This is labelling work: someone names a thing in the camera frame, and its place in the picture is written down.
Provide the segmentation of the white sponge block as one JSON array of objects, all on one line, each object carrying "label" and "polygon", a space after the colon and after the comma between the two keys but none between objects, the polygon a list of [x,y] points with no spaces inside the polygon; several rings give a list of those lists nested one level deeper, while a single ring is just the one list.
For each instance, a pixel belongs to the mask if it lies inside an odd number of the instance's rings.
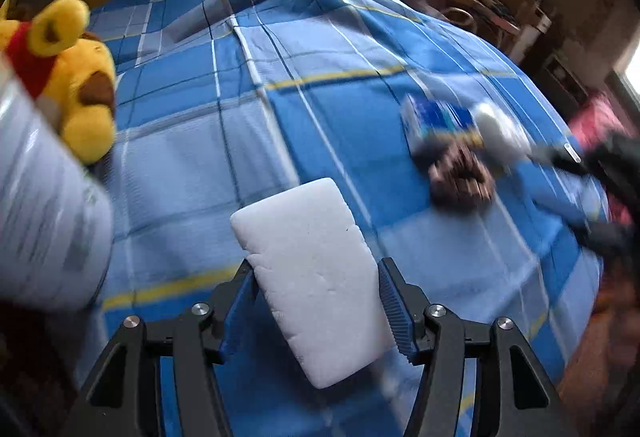
[{"label": "white sponge block", "polygon": [[247,205],[230,223],[313,387],[340,383],[393,346],[378,265],[332,179]]}]

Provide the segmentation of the blue tissue packet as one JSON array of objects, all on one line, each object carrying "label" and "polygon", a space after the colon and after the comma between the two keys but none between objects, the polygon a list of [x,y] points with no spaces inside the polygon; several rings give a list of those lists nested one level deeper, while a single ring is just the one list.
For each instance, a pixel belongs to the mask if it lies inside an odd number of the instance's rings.
[{"label": "blue tissue packet", "polygon": [[468,108],[448,101],[407,95],[400,117],[413,157],[437,156],[451,144],[482,148],[483,139]]}]

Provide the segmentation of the pink quilted blanket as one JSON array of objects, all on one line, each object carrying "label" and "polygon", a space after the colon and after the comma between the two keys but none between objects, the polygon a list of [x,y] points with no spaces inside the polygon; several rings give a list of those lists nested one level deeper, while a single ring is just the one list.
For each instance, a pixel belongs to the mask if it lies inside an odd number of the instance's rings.
[{"label": "pink quilted blanket", "polygon": [[610,131],[637,138],[626,113],[620,111],[617,101],[605,90],[589,87],[589,97],[570,120],[570,131],[578,144],[588,151],[608,137]]}]

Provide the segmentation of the brown satin scrunchie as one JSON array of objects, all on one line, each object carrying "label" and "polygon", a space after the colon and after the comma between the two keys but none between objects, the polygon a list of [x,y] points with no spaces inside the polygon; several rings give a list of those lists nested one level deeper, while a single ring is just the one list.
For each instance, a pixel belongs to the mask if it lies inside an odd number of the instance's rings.
[{"label": "brown satin scrunchie", "polygon": [[430,194],[438,206],[469,211],[495,197],[495,180],[466,145],[451,144],[428,168]]}]

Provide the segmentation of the yellow plush bear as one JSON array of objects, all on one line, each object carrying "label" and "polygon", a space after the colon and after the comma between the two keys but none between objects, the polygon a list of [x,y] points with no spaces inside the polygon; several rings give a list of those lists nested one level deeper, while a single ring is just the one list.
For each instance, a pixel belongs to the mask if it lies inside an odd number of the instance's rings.
[{"label": "yellow plush bear", "polygon": [[1,6],[1,53],[85,165],[101,160],[116,136],[115,64],[89,23],[90,9],[81,0],[55,0],[33,16],[11,0]]}]

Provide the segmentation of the blue plaid bedsheet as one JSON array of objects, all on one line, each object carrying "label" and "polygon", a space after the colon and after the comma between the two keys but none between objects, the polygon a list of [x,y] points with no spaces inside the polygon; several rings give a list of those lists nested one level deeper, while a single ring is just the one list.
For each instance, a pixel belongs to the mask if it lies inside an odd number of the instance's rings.
[{"label": "blue plaid bedsheet", "polygon": [[179,315],[235,272],[234,211],[322,177],[376,257],[462,318],[511,317],[561,379],[602,266],[533,198],[601,214],[599,185],[522,163],[486,211],[435,209],[402,131],[410,94],[492,101],[535,142],[568,142],[558,112],[494,46],[398,0],[113,0],[91,27],[118,72],[117,142],[96,169],[115,228],[77,383],[130,313]]}]

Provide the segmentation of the white plastic canister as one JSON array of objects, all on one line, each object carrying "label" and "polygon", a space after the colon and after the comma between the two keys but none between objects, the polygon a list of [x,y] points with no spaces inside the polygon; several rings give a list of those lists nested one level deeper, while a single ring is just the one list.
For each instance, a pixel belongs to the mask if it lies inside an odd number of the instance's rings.
[{"label": "white plastic canister", "polygon": [[96,297],[111,257],[105,190],[60,142],[1,62],[1,296],[47,311]]}]

